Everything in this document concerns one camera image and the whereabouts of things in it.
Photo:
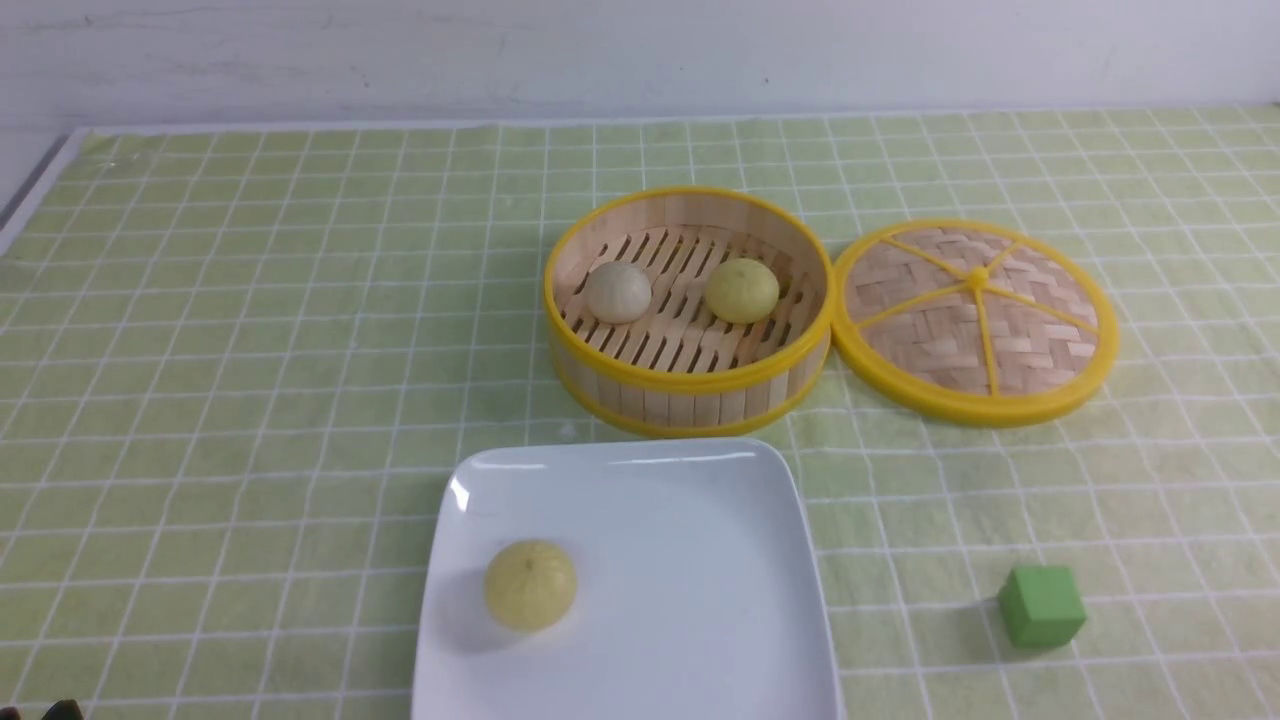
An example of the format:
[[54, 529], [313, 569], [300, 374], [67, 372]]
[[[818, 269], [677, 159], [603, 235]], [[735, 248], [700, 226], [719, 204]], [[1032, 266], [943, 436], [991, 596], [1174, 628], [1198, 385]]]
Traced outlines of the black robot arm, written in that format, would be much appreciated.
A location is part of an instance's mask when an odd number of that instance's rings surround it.
[[59, 700], [45, 711], [41, 720], [84, 720], [84, 714], [76, 700]]

